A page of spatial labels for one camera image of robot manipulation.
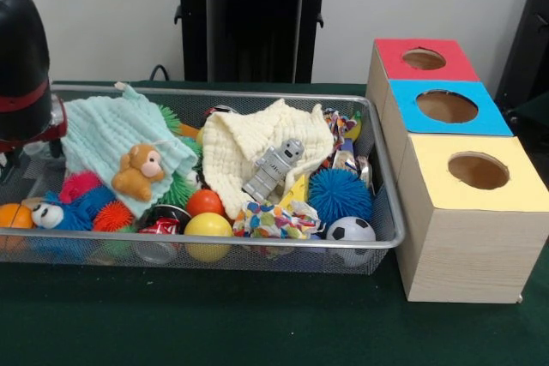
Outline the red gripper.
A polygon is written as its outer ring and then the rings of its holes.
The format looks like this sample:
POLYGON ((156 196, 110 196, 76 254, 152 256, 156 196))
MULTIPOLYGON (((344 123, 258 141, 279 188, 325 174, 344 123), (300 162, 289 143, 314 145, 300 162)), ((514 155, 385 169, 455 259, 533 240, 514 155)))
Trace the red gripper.
POLYGON ((39 154, 46 149, 54 158, 63 155, 61 139, 66 135, 68 119, 63 101, 51 99, 51 121, 39 135, 25 141, 1 141, 1 181, 5 182, 21 164, 21 150, 25 154, 39 154))

